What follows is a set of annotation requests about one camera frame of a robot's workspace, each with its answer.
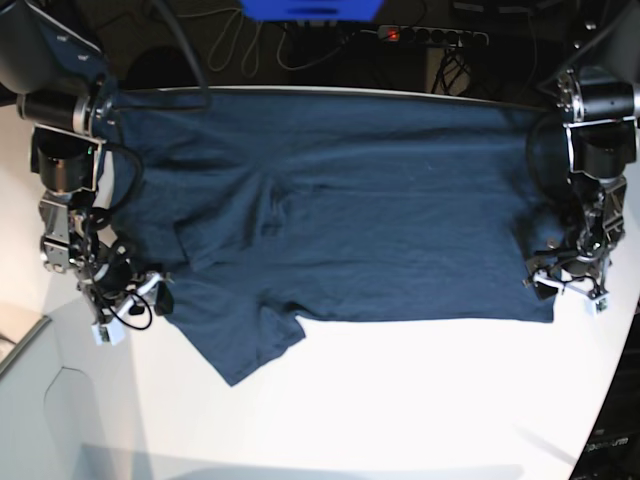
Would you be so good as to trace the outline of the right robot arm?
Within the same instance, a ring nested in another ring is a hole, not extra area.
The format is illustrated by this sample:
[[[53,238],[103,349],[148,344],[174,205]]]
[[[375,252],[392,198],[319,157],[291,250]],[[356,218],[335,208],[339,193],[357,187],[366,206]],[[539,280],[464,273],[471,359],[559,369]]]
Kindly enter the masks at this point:
[[[1,4],[1,84],[15,95],[18,115],[34,125],[31,170],[45,188],[39,204],[45,225],[40,240],[44,266],[75,274],[98,327],[123,323],[128,314],[170,314],[174,299],[162,269],[137,265],[128,240],[106,245],[99,238],[139,191],[143,161],[129,148],[94,133],[95,121],[110,108],[101,94],[105,78],[86,80],[64,69],[38,24],[43,16],[27,1]],[[133,175],[120,199],[103,208],[95,201],[99,170],[108,153],[123,156]]]

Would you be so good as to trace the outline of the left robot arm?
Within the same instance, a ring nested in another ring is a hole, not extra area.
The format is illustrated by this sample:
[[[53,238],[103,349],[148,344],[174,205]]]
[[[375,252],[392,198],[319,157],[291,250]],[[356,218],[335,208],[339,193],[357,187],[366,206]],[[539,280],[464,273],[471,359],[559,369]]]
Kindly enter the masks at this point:
[[[584,297],[606,307],[610,254],[624,238],[624,170],[639,154],[639,4],[579,1],[567,36],[566,56],[539,88],[557,101],[526,140],[529,173],[566,221],[557,247],[526,262],[526,285],[541,300],[588,281]],[[556,196],[541,180],[534,138],[550,121],[561,123],[570,191]]]

